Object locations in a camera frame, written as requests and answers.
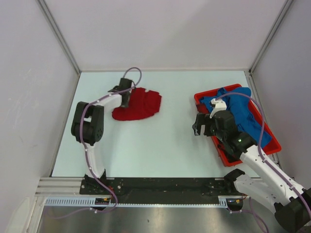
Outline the red pleated skirt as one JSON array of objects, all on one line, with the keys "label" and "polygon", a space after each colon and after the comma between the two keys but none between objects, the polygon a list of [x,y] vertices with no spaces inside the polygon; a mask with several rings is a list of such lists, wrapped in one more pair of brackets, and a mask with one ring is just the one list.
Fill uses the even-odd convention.
[{"label": "red pleated skirt", "polygon": [[159,112],[162,96],[152,90],[139,87],[131,92],[127,108],[118,107],[112,112],[112,117],[118,121],[142,120]]}]

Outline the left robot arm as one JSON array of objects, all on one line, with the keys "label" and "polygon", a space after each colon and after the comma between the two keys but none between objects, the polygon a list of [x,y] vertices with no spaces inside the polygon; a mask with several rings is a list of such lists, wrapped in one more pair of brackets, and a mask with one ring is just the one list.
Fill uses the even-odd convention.
[{"label": "left robot arm", "polygon": [[95,144],[104,135],[104,115],[115,108],[128,107],[134,88],[134,81],[121,78],[119,84],[109,90],[107,95],[91,103],[80,101],[76,105],[71,135],[84,147],[86,175],[93,178],[90,188],[97,194],[107,190],[107,181],[101,178],[105,174],[103,160],[95,154]]}]

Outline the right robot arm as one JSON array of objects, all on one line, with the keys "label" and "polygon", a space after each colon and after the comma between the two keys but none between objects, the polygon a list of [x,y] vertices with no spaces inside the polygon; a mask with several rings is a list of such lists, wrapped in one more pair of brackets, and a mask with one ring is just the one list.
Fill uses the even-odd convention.
[{"label": "right robot arm", "polygon": [[229,172],[224,189],[230,195],[246,194],[269,209],[279,225],[290,233],[301,230],[311,220],[311,191],[290,178],[247,133],[238,130],[230,111],[198,113],[192,126],[194,134],[214,136],[225,151],[255,171],[260,181],[244,171]]}]

